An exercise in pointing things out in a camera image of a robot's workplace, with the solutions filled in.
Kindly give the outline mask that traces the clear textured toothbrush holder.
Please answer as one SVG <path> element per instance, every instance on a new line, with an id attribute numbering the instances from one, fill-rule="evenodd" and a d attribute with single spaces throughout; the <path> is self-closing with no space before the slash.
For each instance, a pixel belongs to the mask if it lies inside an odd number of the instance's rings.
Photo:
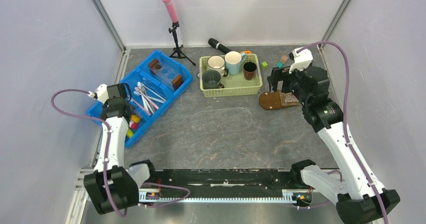
<path id="1" fill-rule="evenodd" d="M 289 93 L 279 92 L 279 96 L 280 96 L 281 105 L 283 107 L 301 105 L 299 100 L 291 92 Z"/>

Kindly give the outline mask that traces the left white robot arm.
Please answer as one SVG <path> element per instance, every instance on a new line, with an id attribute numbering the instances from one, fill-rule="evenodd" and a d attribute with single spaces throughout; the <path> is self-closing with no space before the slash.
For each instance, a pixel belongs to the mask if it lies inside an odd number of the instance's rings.
<path id="1" fill-rule="evenodd" d="M 94 98 L 101 102 L 101 154 L 92 173 L 84 176 L 83 185 L 98 214 L 122 212 L 139 203 L 139 188 L 153 187 L 158 181 L 153 163 L 139 161 L 124 167 L 124 148 L 131 116 L 132 94 L 127 83 L 100 85 Z"/>

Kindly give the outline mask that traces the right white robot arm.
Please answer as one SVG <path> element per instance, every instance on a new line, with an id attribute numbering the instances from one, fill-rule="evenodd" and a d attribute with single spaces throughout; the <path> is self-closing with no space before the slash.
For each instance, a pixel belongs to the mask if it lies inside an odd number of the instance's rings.
<path id="1" fill-rule="evenodd" d="M 303 160 L 292 164 L 291 184 L 318 190 L 336 206 L 343 223 L 369 223 L 385 218 L 400 203 L 400 196 L 396 190 L 384 187 L 360 153 L 343 122 L 343 111 L 329 98 L 327 71 L 315 66 L 292 72 L 289 67 L 274 67 L 267 80 L 271 91 L 276 91 L 281 81 L 281 91 L 292 93 L 301 103 L 305 120 L 326 144 L 345 179 L 341 183 L 314 161 Z"/>

